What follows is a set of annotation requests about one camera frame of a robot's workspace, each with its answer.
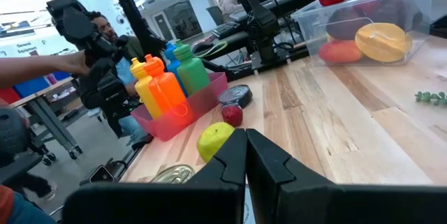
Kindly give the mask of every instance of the plastic bottle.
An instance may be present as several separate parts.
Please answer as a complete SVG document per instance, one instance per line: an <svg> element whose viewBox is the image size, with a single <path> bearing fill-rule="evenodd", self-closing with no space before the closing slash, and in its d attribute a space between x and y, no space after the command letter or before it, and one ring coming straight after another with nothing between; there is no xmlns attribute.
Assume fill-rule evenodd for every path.
<svg viewBox="0 0 447 224"><path fill-rule="evenodd" d="M155 98L161 113L165 114L174 110L178 116L188 113L186 97L183 94L180 84L173 73L165 73L164 65L160 58L146 56L146 64L143 66L146 74L152 76L149 82L149 90Z"/></svg>
<svg viewBox="0 0 447 224"><path fill-rule="evenodd" d="M135 90L138 95L140 95L141 101L145 104L147 111L151 114L152 118L156 119L161 116L161 110L149 90L149 82L151 82L152 77L146 74L146 71L143 68L144 66L145 64L140 63L136 58L132 59L131 72L132 75L138 79L138 82L135 84Z"/></svg>
<svg viewBox="0 0 447 224"><path fill-rule="evenodd" d="M174 55L180 60L180 66L177 68L180 79L188 95L193 95L202 88L210 84L210 78L199 58L193 56L191 47L178 42L174 50Z"/></svg>
<svg viewBox="0 0 447 224"><path fill-rule="evenodd" d="M169 72L174 73L175 78L177 78L177 81L179 82L180 87L182 88L182 91L183 91L184 95L186 97L188 97L188 92L186 92L186 89L184 88L183 82L180 79L179 73L177 72L177 68L180 66L180 61L178 61L175 58L174 50L175 50L175 45L173 45L170 42L167 42L166 43L165 56L170 61L170 64L166 68L168 69Z"/></svg>

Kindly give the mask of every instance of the blue bottle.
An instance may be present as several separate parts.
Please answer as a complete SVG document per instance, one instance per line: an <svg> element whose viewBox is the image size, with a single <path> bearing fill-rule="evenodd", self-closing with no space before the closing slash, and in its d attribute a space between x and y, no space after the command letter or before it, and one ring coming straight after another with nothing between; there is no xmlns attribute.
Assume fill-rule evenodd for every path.
<svg viewBox="0 0 447 224"><path fill-rule="evenodd" d="M168 72L174 73L175 78L177 78L177 81L179 82L184 95L186 97L188 97L188 93L186 92L186 89L184 88L184 85L182 83L182 80L180 79L179 73L177 72L177 68L180 66L180 61L175 58L175 55L174 55L175 48L176 48L175 45L173 45L172 43L170 43L170 42L166 43L165 57L170 61L170 64L166 68L168 69Z"/></svg>

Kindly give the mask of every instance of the metal can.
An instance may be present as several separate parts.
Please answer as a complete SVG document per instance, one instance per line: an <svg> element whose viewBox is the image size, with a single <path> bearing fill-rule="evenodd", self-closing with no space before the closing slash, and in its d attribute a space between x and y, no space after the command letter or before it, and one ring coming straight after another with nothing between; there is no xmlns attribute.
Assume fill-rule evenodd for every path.
<svg viewBox="0 0 447 224"><path fill-rule="evenodd" d="M151 183L183 184L194 174L194 169L189 165L174 165L158 173Z"/></svg>

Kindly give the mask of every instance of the keyboard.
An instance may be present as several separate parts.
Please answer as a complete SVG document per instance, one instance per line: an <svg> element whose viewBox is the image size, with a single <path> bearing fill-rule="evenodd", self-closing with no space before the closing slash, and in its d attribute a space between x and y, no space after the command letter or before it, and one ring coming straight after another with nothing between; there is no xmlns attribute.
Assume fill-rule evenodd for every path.
<svg viewBox="0 0 447 224"><path fill-rule="evenodd" d="M242 30L242 26L237 22L226 22L215 28L212 33L218 38L222 39L231 36Z"/></svg>

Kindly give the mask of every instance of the pink plastic tray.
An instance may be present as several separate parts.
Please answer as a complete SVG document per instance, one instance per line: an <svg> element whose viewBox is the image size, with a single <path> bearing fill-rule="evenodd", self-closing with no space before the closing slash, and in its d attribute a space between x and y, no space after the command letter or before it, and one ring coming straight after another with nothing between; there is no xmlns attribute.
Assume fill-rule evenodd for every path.
<svg viewBox="0 0 447 224"><path fill-rule="evenodd" d="M174 110L160 118L153 120L144 105L134 109L132 116L154 137L159 137L163 141L170 140L219 104L217 96L228 88L225 73L209 73L208 76L211 80L210 85L189 96L184 105L174 106Z"/></svg>

